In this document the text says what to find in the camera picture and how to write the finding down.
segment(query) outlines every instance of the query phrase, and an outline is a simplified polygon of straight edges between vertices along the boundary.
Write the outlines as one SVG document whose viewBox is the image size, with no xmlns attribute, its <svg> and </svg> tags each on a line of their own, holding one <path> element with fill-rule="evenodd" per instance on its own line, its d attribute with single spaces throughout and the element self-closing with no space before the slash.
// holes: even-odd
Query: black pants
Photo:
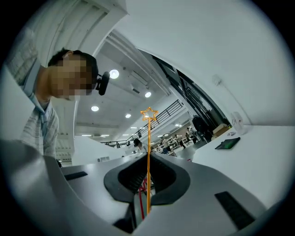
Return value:
<svg viewBox="0 0 295 236">
<path fill-rule="evenodd" d="M 179 142 L 179 144 L 180 144 L 181 147 L 185 148 L 182 140 Z"/>
</svg>

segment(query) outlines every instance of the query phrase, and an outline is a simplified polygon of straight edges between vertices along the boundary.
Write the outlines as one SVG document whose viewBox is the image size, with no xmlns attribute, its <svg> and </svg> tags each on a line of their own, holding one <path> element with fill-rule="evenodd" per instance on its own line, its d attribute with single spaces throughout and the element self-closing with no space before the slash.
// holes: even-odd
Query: ear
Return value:
<svg viewBox="0 0 295 236">
<path fill-rule="evenodd" d="M 68 58 L 70 55 L 73 55 L 73 51 L 68 51 L 65 55 L 63 55 L 63 58 Z"/>
</svg>

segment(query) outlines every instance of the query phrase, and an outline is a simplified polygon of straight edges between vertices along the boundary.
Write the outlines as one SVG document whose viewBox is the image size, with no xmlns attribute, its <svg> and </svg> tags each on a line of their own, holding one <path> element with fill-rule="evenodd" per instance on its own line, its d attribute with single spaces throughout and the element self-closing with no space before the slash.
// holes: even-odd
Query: railing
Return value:
<svg viewBox="0 0 295 236">
<path fill-rule="evenodd" d="M 156 120 L 151 121 L 151 130 L 159 126 L 161 123 L 163 123 L 165 120 L 167 120 L 170 116 L 175 114 L 178 110 L 182 108 L 182 104 L 179 102 L 179 100 L 173 102 L 169 107 L 167 107 L 163 112 L 161 112 L 159 115 L 156 116 Z M 131 142 L 136 138 L 141 138 L 143 135 L 148 134 L 148 124 L 143 126 L 142 129 L 137 131 L 133 136 L 131 136 L 127 140 L 121 140 L 121 141 L 112 141 L 112 142 L 101 142 L 104 143 L 110 147 L 113 148 L 120 148 L 128 146 L 129 144 L 132 144 Z"/>
</svg>

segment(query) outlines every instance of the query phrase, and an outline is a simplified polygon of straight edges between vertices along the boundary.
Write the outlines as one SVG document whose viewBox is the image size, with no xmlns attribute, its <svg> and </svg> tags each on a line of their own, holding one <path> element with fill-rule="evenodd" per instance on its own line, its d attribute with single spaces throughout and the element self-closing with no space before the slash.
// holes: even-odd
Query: star wand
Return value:
<svg viewBox="0 0 295 236">
<path fill-rule="evenodd" d="M 153 117 L 150 117 L 146 113 L 148 111 L 153 112 Z M 149 214 L 151 210 L 151 174 L 149 173 L 149 165 L 150 165 L 150 152 L 151 152 L 151 120 L 157 120 L 156 114 L 158 111 L 153 111 L 151 107 L 149 107 L 146 111 L 140 111 L 143 115 L 142 120 L 148 120 L 148 141 L 147 141 L 147 213 Z"/>
</svg>

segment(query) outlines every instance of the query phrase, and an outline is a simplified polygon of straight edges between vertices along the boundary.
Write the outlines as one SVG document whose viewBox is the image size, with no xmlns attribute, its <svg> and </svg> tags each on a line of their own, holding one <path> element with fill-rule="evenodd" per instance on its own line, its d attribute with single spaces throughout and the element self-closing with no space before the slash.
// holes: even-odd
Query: orange star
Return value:
<svg viewBox="0 0 295 236">
<path fill-rule="evenodd" d="M 146 112 L 148 112 L 148 110 L 150 110 L 151 112 L 154 112 L 154 114 L 153 114 L 153 118 L 152 117 L 150 117 L 150 116 L 146 116 Z M 147 120 L 147 119 L 152 119 L 152 120 L 156 120 L 156 115 L 158 114 L 158 112 L 159 111 L 153 111 L 152 109 L 151 109 L 151 107 L 149 107 L 146 111 L 140 111 L 140 113 L 143 115 L 143 118 L 142 118 L 142 120 Z"/>
</svg>

